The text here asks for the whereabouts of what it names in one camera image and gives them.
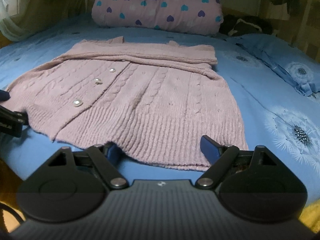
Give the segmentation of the pink knit cardigan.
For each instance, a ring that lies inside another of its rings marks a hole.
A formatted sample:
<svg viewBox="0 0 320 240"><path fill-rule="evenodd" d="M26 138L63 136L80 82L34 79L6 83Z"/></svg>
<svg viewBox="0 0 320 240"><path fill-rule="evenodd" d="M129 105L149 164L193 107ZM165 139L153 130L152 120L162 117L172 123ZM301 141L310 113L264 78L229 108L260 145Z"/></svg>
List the pink knit cardigan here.
<svg viewBox="0 0 320 240"><path fill-rule="evenodd" d="M203 171L203 135L248 148L240 109L215 64L210 45L83 40L14 80L3 106L26 113L51 140L78 148L114 142L142 163Z"/></svg>

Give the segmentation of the blue dandelion pillow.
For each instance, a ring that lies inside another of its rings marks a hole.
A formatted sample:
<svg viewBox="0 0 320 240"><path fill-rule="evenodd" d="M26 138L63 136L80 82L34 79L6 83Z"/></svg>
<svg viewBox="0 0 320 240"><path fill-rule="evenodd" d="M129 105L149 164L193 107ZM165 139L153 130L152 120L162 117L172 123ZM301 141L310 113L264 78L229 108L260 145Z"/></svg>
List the blue dandelion pillow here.
<svg viewBox="0 0 320 240"><path fill-rule="evenodd" d="M319 63L284 40L266 34L246 34L230 38L271 70L298 93L319 93Z"/></svg>

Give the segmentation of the white mesh curtain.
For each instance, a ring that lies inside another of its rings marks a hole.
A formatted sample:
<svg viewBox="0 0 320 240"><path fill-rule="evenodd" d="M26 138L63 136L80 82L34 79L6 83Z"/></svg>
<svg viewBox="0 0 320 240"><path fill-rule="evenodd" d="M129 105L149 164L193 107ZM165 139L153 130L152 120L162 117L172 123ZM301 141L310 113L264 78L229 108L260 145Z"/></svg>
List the white mesh curtain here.
<svg viewBox="0 0 320 240"><path fill-rule="evenodd" d="M1 0L1 34L12 42L28 38L86 10L86 0L17 0L18 12L10 15L5 1Z"/></svg>

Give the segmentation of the black and white garment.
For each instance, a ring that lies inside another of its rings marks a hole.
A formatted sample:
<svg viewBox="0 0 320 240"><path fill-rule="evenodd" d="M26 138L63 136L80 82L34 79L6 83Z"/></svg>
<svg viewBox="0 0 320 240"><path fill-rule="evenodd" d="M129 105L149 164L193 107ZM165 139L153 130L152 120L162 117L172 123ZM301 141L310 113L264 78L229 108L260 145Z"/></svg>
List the black and white garment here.
<svg viewBox="0 0 320 240"><path fill-rule="evenodd" d="M227 36L242 36L246 34L273 33L273 27L268 20L258 16L226 15L220 25L219 33Z"/></svg>

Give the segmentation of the pink heart-print rolled quilt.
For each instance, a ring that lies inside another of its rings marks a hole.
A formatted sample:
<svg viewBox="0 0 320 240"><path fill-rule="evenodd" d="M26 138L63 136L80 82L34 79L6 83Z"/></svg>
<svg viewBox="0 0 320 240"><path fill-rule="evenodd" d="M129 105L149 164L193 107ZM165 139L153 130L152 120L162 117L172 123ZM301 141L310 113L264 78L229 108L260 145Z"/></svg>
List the pink heart-print rolled quilt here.
<svg viewBox="0 0 320 240"><path fill-rule="evenodd" d="M220 0L95 0L101 27L137 27L210 36L223 23Z"/></svg>

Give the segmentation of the blue dandelion bed sheet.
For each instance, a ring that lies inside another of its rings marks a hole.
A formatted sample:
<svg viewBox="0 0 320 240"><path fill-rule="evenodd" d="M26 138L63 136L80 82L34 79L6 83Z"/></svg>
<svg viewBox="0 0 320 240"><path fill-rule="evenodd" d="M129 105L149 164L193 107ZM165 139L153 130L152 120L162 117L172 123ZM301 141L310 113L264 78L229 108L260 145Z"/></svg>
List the blue dandelion bed sheet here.
<svg viewBox="0 0 320 240"><path fill-rule="evenodd" d="M108 40L185 46L209 44L216 50L216 72L228 83L245 123L250 150L265 145L305 184L308 200L319 198L319 97L295 91L246 51L216 38L140 28L99 28L85 15L63 22L1 49L1 89L14 79L65 53L81 40Z"/></svg>

